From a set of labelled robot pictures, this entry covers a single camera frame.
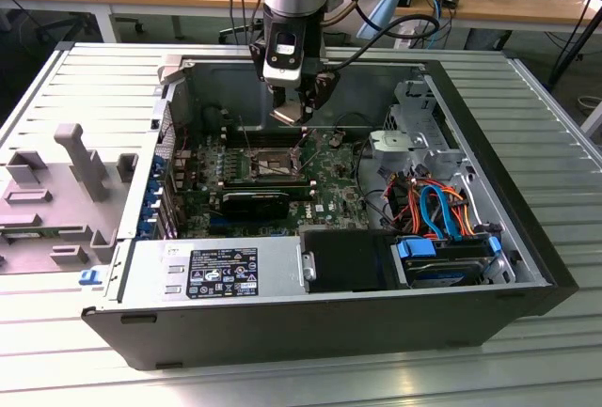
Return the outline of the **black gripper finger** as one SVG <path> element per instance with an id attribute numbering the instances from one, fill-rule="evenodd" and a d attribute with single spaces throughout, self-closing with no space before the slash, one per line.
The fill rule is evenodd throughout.
<path id="1" fill-rule="evenodd" d="M 322 71 L 302 78 L 299 87 L 301 122 L 309 121 L 313 113 L 329 101 L 340 78 L 337 71 Z"/>
<path id="2" fill-rule="evenodd" d="M 279 108 L 286 101 L 286 90 L 284 87 L 273 86 L 270 82 L 265 80 L 263 75 L 266 55 L 265 39 L 257 39 L 255 42 L 251 43 L 248 48 L 259 80 L 266 83 L 269 92 L 272 94 L 273 107 Z"/>

